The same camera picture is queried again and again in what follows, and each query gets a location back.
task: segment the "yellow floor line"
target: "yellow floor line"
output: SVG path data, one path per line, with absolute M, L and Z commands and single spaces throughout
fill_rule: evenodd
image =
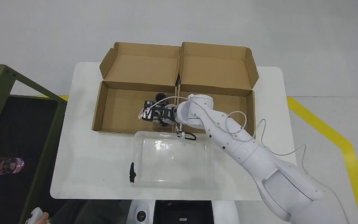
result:
M 348 175 L 351 180 L 353 193 L 356 199 L 356 204 L 358 205 L 358 161 L 352 143 L 349 142 L 345 137 L 341 136 L 333 128 L 328 126 L 325 122 L 320 120 L 312 112 L 307 110 L 304 106 L 299 104 L 292 97 L 287 97 L 287 103 L 289 108 L 295 114 L 305 120 L 314 129 L 316 129 L 342 150 L 343 158 L 345 159 Z
M 39 95 L 39 96 L 36 96 L 36 97 L 48 98 L 48 96 L 44 96 L 44 95 Z M 61 97 L 61 98 L 64 99 L 65 101 L 68 101 L 68 96 L 59 96 L 59 97 Z

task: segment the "floor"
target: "floor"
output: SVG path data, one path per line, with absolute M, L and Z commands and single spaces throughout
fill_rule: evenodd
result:
M 354 145 L 358 120 L 358 1 L 8 1 L 0 7 L 0 63 L 67 95 L 74 66 L 99 62 L 116 41 L 242 45 L 277 66 L 286 93 Z M 38 95 L 17 84 L 14 94 Z M 351 223 L 357 205 L 341 150 L 290 112 L 305 167 L 333 188 Z M 298 163 L 302 152 L 297 152 Z M 337 206 L 334 197 L 330 197 Z M 241 223 L 280 222 L 265 205 L 237 202 Z

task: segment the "cardboard box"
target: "cardboard box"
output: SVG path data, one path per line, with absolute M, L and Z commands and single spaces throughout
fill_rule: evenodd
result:
M 227 114 L 240 110 L 247 116 L 245 130 L 255 131 L 255 93 L 252 88 L 258 72 L 250 48 L 199 43 L 183 43 L 181 47 L 178 96 L 207 94 L 214 99 L 214 110 Z M 241 125 L 243 115 L 232 118 Z M 191 133 L 204 130 L 184 126 Z
M 173 125 L 138 120 L 146 100 L 159 92 L 175 96 L 180 47 L 115 43 L 100 70 L 100 83 L 92 130 L 136 133 L 139 130 L 173 132 Z
M 214 110 L 247 115 L 245 129 L 253 134 L 258 73 L 251 50 L 242 46 L 183 43 L 179 46 L 115 43 L 103 59 L 92 129 L 99 132 L 136 133 L 140 130 L 174 132 L 173 125 L 138 120 L 146 100 L 159 92 L 187 97 L 207 94 Z M 232 118 L 244 123 L 241 114 Z M 184 126 L 184 131 L 205 133 Z

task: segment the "green frame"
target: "green frame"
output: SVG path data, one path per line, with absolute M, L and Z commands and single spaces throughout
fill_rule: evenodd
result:
M 44 170 L 46 171 L 48 169 L 50 165 L 50 158 L 55 151 L 57 139 L 62 129 L 67 101 L 65 101 L 58 95 L 54 94 L 53 92 L 43 88 L 42 86 L 28 79 L 22 74 L 16 72 L 14 69 L 1 64 L 0 65 L 0 114 L 5 106 L 6 100 L 9 97 L 10 92 L 16 80 L 44 94 L 49 99 L 54 100 L 58 103 L 54 115 L 54 119 L 52 121 L 49 134 L 47 136 L 45 146 L 34 175 L 34 179 L 32 180 L 25 205 L 22 209 L 19 223 L 25 223 L 26 218 L 31 213 L 31 211 L 35 208 L 36 200 L 39 196 L 39 193 L 41 192 L 41 188 L 46 176 L 46 172 L 44 172 Z

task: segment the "table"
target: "table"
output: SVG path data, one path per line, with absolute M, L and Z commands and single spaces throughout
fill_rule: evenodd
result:
M 265 144 L 277 153 L 294 148 L 282 71 L 257 67 L 257 123 L 266 118 Z M 99 63 L 78 63 L 56 158 L 50 194 L 63 199 L 261 200 L 252 178 L 222 150 L 214 150 L 219 190 L 132 188 L 133 136 L 91 130 L 102 76 Z M 262 127 L 257 131 L 261 137 Z M 296 164 L 295 154 L 282 157 Z

